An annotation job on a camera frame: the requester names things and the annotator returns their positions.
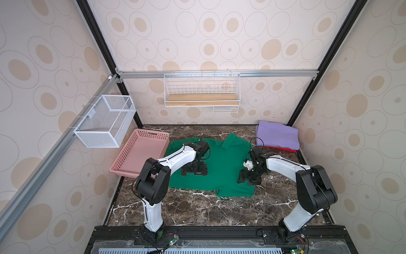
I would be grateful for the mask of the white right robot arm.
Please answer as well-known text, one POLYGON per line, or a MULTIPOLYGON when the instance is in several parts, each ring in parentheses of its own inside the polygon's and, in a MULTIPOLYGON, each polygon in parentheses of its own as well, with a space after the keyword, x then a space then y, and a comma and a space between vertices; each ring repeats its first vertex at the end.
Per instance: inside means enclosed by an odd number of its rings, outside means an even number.
POLYGON ((319 212, 328 210, 337 202, 333 184, 322 166, 308 166, 287 160, 274 153, 250 151, 243 163, 237 182, 259 184, 262 175, 274 171, 296 183, 298 204, 279 223, 280 239, 296 236, 319 212))

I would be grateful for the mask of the green t-shirt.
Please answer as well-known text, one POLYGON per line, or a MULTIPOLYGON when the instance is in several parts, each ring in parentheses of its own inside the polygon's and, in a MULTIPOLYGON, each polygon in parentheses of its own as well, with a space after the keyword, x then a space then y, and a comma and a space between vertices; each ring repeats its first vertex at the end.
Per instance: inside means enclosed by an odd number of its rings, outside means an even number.
POLYGON ((198 191, 215 191, 218 197, 252 197, 255 187, 247 182, 237 182, 243 163, 248 158, 250 144, 248 141, 231 133, 224 141, 203 138, 210 150, 204 155, 207 175, 188 174, 183 176, 177 170, 170 177, 172 188, 192 189, 198 191))

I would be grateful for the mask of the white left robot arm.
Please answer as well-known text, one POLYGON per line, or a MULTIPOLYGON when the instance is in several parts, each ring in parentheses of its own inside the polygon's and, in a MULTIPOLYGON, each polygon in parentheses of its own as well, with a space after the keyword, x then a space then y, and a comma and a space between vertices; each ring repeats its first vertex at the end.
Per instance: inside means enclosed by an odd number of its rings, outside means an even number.
POLYGON ((147 233, 157 235, 163 230, 162 200, 169 188, 170 177, 180 170, 182 176, 206 176, 203 157, 209 151, 206 141, 185 143, 178 151, 155 160, 149 158, 135 180, 135 194, 143 203, 144 227, 147 233))

